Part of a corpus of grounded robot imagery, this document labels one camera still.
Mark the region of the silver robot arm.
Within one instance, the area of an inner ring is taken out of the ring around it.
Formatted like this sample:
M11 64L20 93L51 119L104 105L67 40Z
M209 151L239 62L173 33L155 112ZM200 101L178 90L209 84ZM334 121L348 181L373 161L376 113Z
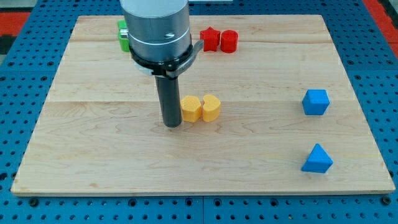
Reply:
M188 0L120 0L133 60L175 78L192 62Z

